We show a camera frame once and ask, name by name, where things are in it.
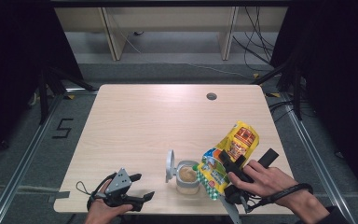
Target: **wrist strap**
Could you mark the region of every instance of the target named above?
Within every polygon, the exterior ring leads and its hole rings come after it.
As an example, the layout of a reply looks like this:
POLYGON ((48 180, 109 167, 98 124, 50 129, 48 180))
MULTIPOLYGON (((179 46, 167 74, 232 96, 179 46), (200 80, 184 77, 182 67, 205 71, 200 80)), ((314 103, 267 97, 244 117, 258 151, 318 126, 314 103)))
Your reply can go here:
POLYGON ((249 208, 251 210, 253 210, 253 209, 257 208, 258 206, 263 206, 263 205, 266 205, 269 203, 275 203, 280 198, 283 198, 284 196, 287 196, 287 195, 294 193, 296 191, 299 191, 301 189, 307 189, 311 194, 313 194, 313 188, 311 185, 309 185, 307 183, 297 184, 297 185, 292 186, 291 188, 284 189, 281 192, 272 194, 272 195, 268 196, 267 198, 262 198, 260 200, 260 202, 258 202, 257 204, 255 204, 253 206, 249 206, 249 208))

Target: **wooden table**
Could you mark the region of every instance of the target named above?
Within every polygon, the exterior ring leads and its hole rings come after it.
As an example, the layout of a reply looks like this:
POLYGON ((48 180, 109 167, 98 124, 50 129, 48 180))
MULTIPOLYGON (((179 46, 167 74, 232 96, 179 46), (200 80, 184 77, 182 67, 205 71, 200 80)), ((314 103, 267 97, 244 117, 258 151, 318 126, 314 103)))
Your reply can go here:
MULTIPOLYGON (((142 174, 128 191, 130 196, 156 192, 141 214, 226 215, 223 205, 209 199, 203 186, 190 196, 177 192, 174 178, 165 183, 165 167, 170 149, 175 153, 175 165, 184 160, 200 161, 237 120, 252 125, 260 135, 251 159, 258 160, 272 147, 280 154, 272 166, 293 176, 259 86, 103 85, 62 182, 60 191, 70 191, 70 196, 57 199, 54 209, 87 212, 89 196, 76 189, 76 182, 83 181, 92 191, 123 167, 129 175, 142 174), (216 94, 215 100, 207 98, 210 92, 216 94)), ((251 214, 291 211, 271 204, 251 214)))

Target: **hand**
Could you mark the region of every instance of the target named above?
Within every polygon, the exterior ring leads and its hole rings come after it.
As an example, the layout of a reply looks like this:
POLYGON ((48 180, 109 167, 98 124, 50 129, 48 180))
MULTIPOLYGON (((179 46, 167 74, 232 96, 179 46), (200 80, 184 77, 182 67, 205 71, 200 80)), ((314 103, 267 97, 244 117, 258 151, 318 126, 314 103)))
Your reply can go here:
MULTIPOLYGON (((268 197, 298 184, 279 168, 266 169, 257 161, 249 161, 243 167, 243 172, 250 176, 254 183, 243 182, 231 172, 228 173, 228 178, 237 188, 260 197, 268 197)), ((329 214, 319 200, 305 189, 280 198, 275 203, 289 208, 305 223, 317 223, 329 214)))
MULTIPOLYGON (((106 181, 100 189, 100 192, 104 192, 109 185, 110 181, 106 181)), ((119 207, 109 207, 103 201, 103 199, 96 199, 91 207, 89 208, 89 213, 87 214, 86 224, 107 224, 112 221, 112 219, 118 215, 122 215, 132 209, 132 205, 123 204, 119 207)))

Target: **open can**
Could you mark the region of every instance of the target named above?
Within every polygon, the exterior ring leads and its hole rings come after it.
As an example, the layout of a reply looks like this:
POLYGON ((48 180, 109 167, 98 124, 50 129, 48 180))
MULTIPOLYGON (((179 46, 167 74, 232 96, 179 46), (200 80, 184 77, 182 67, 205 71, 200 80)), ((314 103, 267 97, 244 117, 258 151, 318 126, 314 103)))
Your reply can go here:
POLYGON ((193 170, 193 166, 198 165, 196 161, 180 161, 175 168, 175 156, 173 150, 167 155, 167 167, 165 182, 176 175, 176 189, 182 194, 196 194, 199 191, 200 182, 197 179, 197 173, 193 170))

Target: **yellow snack bag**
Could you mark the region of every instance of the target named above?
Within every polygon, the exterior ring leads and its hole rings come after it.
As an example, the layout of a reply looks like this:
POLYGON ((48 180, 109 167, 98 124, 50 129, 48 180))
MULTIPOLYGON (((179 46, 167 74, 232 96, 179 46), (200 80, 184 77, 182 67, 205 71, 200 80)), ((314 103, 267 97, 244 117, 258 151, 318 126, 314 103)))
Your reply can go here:
POLYGON ((259 136, 248 124, 237 121, 226 137, 202 156, 197 166, 197 178, 207 189, 211 199, 216 200, 229 184, 226 169, 219 158, 223 150, 231 161, 242 168, 258 145, 259 136))

